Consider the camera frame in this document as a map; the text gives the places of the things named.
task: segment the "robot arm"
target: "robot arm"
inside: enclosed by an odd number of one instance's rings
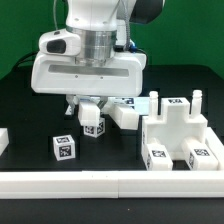
[[[105,97],[138,96],[146,56],[128,51],[129,20],[136,23],[152,21],[162,11],[164,1],[67,2],[66,28],[40,38],[40,52],[32,74],[34,91]],[[126,48],[115,52],[116,45],[126,45]]]

